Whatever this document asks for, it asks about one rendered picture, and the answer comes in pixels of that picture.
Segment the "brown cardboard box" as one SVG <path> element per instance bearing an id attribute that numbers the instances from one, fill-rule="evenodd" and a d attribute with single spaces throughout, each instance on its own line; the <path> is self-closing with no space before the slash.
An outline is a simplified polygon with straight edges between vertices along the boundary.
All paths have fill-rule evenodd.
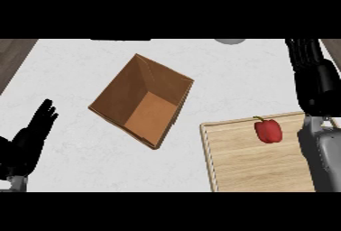
<path id="1" fill-rule="evenodd" d="M 157 150 L 184 109 L 195 80 L 135 54 L 89 110 Z"/>

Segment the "grey round object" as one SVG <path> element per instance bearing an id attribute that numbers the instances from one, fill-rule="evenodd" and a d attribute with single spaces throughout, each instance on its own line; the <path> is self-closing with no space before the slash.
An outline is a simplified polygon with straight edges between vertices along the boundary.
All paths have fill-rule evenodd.
<path id="1" fill-rule="evenodd" d="M 215 39 L 215 40 L 222 44 L 228 44 L 228 45 L 241 44 L 246 41 L 246 39 Z"/>

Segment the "pale wooden tray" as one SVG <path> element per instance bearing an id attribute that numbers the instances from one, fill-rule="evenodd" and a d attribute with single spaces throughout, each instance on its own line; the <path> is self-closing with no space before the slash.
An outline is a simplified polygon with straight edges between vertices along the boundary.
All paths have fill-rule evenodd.
<path id="1" fill-rule="evenodd" d="M 297 139 L 305 114 L 293 112 L 269 118 L 280 122 L 284 133 L 278 143 L 260 141 L 252 117 L 200 125 L 215 192 L 315 190 Z"/>

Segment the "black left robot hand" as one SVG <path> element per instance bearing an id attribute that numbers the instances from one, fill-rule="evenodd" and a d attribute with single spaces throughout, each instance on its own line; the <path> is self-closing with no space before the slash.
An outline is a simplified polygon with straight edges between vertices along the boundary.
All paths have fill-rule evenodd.
<path id="1" fill-rule="evenodd" d="M 0 180 L 14 176 L 27 177 L 40 159 L 45 141 L 60 116 L 54 101 L 46 99 L 35 112 L 30 124 L 12 140 L 0 136 Z"/>

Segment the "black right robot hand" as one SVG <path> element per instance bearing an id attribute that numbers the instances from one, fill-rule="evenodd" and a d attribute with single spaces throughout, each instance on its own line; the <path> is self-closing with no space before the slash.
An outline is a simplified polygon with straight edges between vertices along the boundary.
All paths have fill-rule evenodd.
<path id="1" fill-rule="evenodd" d="M 341 78 L 318 39 L 287 39 L 299 105 L 311 116 L 341 117 Z"/>

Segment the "red bell pepper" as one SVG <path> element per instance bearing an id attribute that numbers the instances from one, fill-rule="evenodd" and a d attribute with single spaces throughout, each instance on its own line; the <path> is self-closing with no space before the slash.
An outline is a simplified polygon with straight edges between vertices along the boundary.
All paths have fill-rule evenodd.
<path id="1" fill-rule="evenodd" d="M 255 123 L 255 131 L 259 139 L 265 143 L 280 143 L 283 141 L 283 130 L 277 120 L 265 119 L 257 116 L 259 122 Z"/>

